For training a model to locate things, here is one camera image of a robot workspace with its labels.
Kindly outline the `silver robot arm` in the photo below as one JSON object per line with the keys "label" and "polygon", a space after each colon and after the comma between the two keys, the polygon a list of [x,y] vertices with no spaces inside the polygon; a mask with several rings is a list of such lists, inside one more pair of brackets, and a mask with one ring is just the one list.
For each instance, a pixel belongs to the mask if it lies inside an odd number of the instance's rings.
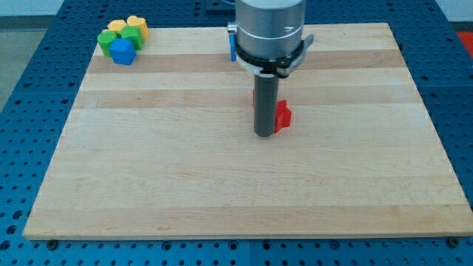
{"label": "silver robot arm", "polygon": [[255,58],[293,53],[302,41],[305,0],[236,0],[236,40]]}

